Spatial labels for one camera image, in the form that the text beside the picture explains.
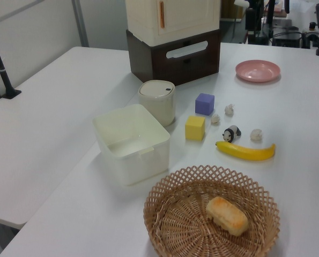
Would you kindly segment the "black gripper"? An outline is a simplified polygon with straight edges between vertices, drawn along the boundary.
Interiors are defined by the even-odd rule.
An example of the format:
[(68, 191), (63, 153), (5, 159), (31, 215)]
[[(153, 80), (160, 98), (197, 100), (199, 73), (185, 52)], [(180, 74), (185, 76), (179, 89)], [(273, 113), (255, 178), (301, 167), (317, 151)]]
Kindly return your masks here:
[(247, 42), (258, 43), (259, 31), (261, 30), (262, 11), (259, 9), (246, 9), (246, 23), (245, 29), (247, 30)]

